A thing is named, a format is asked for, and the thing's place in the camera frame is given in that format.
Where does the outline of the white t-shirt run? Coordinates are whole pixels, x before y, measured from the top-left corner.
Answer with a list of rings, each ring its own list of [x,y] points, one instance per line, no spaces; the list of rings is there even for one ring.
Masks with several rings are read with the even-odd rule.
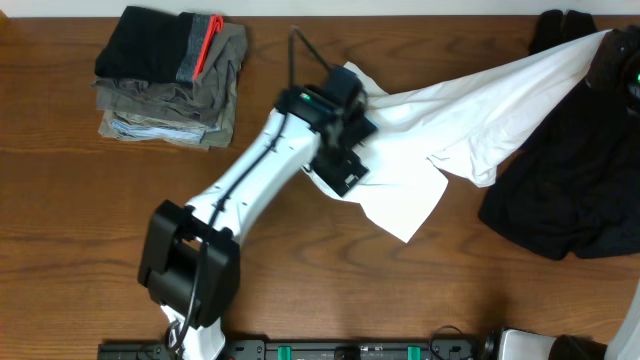
[[[586,75],[605,34],[596,32],[489,70],[388,94],[355,64],[377,131],[355,148],[368,173],[344,196],[408,242],[453,174],[482,188],[497,167]]]

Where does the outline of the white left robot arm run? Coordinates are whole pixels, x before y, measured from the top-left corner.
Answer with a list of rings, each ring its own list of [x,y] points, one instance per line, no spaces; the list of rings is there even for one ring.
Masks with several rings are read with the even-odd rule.
[[[169,353],[219,357],[221,318],[239,289],[242,243],[293,175],[316,175],[342,197],[367,174],[353,150],[376,130],[366,105],[360,85],[292,86],[222,177],[185,206],[164,201],[154,211],[138,281],[169,319]]]

